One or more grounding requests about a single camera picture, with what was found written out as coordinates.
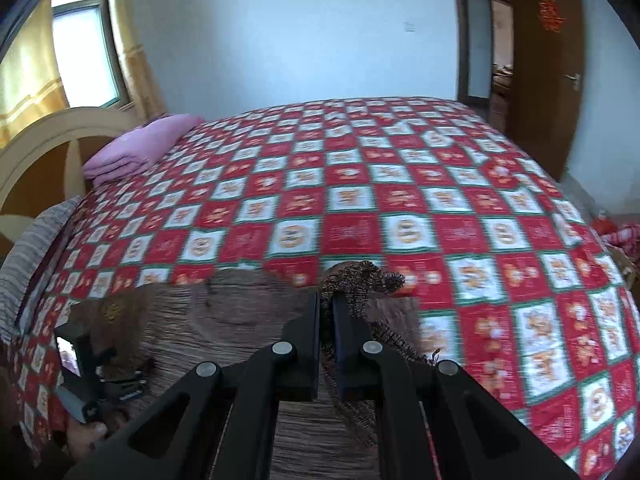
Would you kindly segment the person's left hand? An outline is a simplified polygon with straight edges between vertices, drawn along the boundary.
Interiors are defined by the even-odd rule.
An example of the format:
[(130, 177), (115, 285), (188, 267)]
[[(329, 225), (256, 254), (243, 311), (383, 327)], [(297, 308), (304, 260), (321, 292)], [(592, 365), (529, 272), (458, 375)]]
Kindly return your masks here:
[(107, 413), (103, 422), (88, 424), (70, 417), (66, 428), (68, 454), (75, 462), (79, 462), (90, 455), (109, 434), (121, 430), (128, 422), (129, 417), (122, 411)]

